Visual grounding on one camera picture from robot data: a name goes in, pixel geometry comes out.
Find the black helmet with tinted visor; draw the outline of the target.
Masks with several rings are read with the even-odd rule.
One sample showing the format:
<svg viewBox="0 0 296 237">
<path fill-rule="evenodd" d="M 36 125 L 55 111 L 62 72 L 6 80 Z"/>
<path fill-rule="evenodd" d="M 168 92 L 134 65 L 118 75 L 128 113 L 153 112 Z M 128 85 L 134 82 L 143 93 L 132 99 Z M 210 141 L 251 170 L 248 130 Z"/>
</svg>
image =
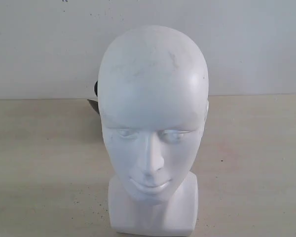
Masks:
<svg viewBox="0 0 296 237">
<path fill-rule="evenodd" d="M 95 98 L 92 99 L 87 99 L 89 105 L 91 106 L 91 108 L 98 114 L 100 115 L 100 111 L 99 111 L 99 102 L 98 102 L 98 81 L 95 82 L 94 84 L 94 94 L 95 94 Z"/>
</svg>

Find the white mannequin head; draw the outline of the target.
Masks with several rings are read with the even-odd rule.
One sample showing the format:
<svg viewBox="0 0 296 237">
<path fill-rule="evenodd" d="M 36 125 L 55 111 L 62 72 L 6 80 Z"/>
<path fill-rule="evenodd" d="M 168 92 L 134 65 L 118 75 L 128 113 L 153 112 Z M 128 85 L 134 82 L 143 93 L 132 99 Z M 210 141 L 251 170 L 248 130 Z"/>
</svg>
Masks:
<svg viewBox="0 0 296 237">
<path fill-rule="evenodd" d="M 118 36 L 104 53 L 97 97 L 106 150 L 111 227 L 187 237 L 198 213 L 191 172 L 208 114 L 209 79 L 197 44 L 157 25 Z"/>
</svg>

